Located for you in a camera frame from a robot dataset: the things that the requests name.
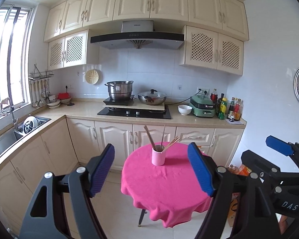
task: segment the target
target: silver screw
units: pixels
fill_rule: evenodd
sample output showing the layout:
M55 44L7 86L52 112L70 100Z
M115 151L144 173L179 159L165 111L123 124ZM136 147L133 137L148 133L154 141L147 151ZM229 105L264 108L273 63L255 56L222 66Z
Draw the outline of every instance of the silver screw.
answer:
M44 174L44 178L46 178L46 179L50 179L52 176L53 176L53 173L52 173L52 172L46 172L46 173Z
M217 172L225 173L226 170L227 170L227 169L226 169L225 167L223 167L223 166L219 166L219 167L217 167Z
M77 168L77 173L84 173L86 168L84 166L80 166Z
M255 172L252 172L252 173L250 173L250 177L251 177L252 179L257 179L257 178L258 178L258 174L255 173Z
M275 190L275 192L277 192L277 193L282 192L282 188L279 187L279 186L275 187L274 190Z

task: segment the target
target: table leg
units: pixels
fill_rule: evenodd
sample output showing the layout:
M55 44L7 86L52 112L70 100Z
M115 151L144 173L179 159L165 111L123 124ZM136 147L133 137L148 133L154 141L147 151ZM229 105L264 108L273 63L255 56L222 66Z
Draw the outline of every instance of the table leg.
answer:
M146 209L142 209L140 220L138 221L138 227L141 226L145 214L147 214Z

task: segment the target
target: sink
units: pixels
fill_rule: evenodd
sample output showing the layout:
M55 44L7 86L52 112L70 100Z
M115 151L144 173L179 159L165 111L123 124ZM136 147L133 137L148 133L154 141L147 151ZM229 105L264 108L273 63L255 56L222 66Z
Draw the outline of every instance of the sink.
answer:
M38 120L38 126L33 130L37 129L44 123L48 122L51 119L35 117ZM23 137L27 136L31 132L25 134L23 133L23 123L18 125L18 130L15 130L14 127L9 129L7 132L3 133L0 136L0 156L2 156L6 151L8 151L16 142L18 142Z

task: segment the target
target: round table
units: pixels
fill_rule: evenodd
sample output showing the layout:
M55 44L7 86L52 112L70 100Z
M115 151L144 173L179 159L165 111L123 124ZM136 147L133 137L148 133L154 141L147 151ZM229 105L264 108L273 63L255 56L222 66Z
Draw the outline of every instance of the round table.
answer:
M134 207L148 210L150 219L161 219L166 228L190 221L193 211L208 210L211 198L196 179L187 145L170 147L162 166L153 165L151 157L148 144L136 149L124 163L121 192L133 198Z

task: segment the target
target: range hood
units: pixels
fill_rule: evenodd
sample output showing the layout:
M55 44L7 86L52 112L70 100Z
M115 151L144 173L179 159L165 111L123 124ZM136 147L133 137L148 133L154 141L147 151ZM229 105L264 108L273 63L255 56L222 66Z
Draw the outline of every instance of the range hood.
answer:
M122 23L121 33L93 36L90 42L107 49L178 49L184 42L184 34L155 32L153 21L126 21Z

